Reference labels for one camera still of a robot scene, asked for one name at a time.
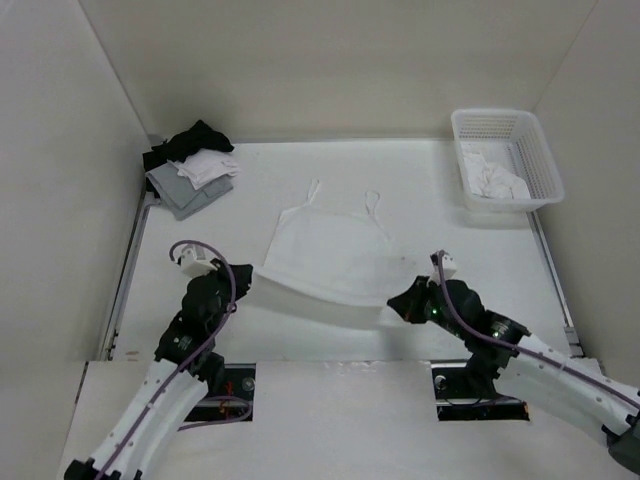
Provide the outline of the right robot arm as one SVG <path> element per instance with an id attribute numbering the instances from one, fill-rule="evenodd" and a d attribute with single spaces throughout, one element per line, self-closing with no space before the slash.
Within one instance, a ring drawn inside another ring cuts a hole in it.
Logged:
<path id="1" fill-rule="evenodd" d="M 516 398 L 581 430 L 625 469 L 639 471 L 639 390 L 582 365 L 524 325 L 486 308 L 461 280 L 419 276 L 387 302 L 404 321 L 433 322 L 460 339 L 471 356 L 464 384 Z"/>

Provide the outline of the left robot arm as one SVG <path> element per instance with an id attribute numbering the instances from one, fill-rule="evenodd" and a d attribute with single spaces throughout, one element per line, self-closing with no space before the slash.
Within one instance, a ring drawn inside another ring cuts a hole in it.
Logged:
<path id="1" fill-rule="evenodd" d="M 181 308 L 160 337 L 145 378 L 125 412 L 88 459 L 65 479 L 149 479 L 170 441 L 203 399 L 224 387 L 215 338 L 251 288 L 253 266 L 219 259 L 189 281 Z"/>

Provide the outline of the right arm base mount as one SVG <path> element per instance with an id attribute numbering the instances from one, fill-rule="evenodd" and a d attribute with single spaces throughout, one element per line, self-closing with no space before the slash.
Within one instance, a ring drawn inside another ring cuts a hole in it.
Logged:
<path id="1" fill-rule="evenodd" d="M 530 420 L 525 402 L 476 383 L 464 363 L 432 363 L 431 376 L 441 422 Z"/>

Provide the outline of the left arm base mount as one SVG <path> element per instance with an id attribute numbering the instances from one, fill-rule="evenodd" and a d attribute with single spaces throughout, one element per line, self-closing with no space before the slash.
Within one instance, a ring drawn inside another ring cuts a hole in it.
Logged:
<path id="1" fill-rule="evenodd" d="M 185 422 L 213 422 L 238 418 L 253 403 L 256 389 L 255 364 L 225 366 L 222 379 L 187 415 Z"/>

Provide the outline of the white tank top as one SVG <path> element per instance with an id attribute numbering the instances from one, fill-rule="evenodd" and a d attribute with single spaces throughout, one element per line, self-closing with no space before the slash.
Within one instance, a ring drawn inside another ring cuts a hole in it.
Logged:
<path id="1" fill-rule="evenodd" d="M 312 180 L 305 201 L 281 212 L 252 302 L 340 328 L 382 328 L 402 257 L 379 222 L 380 194 L 369 190 L 358 211 L 338 212 L 317 204 L 320 190 Z"/>

